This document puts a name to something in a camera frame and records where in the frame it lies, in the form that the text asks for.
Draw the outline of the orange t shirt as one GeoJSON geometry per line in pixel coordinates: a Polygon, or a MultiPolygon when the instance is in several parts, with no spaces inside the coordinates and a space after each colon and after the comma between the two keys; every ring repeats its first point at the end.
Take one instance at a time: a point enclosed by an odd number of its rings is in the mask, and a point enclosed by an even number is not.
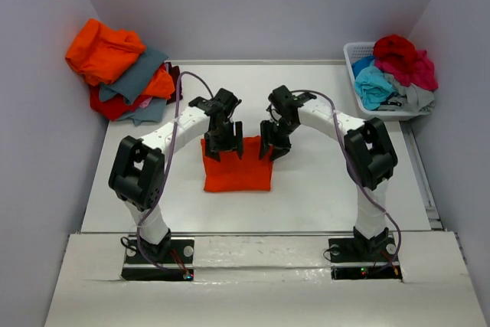
{"type": "Polygon", "coordinates": [[[210,193],[232,191],[270,191],[273,162],[272,150],[262,158],[260,137],[243,139],[243,156],[238,158],[235,152],[222,152],[217,162],[205,155],[204,139],[201,139],[201,151],[204,165],[204,190],[210,193]]]}

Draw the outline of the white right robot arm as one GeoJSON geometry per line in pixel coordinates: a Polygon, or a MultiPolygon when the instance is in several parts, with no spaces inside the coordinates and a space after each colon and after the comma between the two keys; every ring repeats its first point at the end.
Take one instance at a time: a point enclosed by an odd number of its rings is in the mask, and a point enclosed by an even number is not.
{"type": "Polygon", "coordinates": [[[393,218],[384,202],[387,183],[398,164],[384,122],[343,113],[330,97],[313,90],[293,93],[280,86],[268,100],[269,119],[260,124],[259,157],[273,162],[287,155],[292,148],[290,136],[300,126],[334,139],[358,191],[353,237],[339,253],[352,253],[362,261],[372,260],[389,242],[387,223],[393,218]]]}

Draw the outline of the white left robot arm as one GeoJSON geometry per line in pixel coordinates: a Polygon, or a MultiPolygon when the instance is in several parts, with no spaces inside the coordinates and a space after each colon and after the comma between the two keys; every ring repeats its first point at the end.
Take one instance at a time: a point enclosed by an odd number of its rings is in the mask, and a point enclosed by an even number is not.
{"type": "Polygon", "coordinates": [[[140,138],[127,136],[119,144],[109,175],[109,187],[124,201],[136,224],[138,251],[149,263],[168,256],[172,232],[162,217],[160,198],[173,155],[202,136],[204,154],[216,162],[221,154],[243,156],[243,124],[232,119],[241,100],[223,88],[210,99],[194,98],[169,123],[140,138]]]}

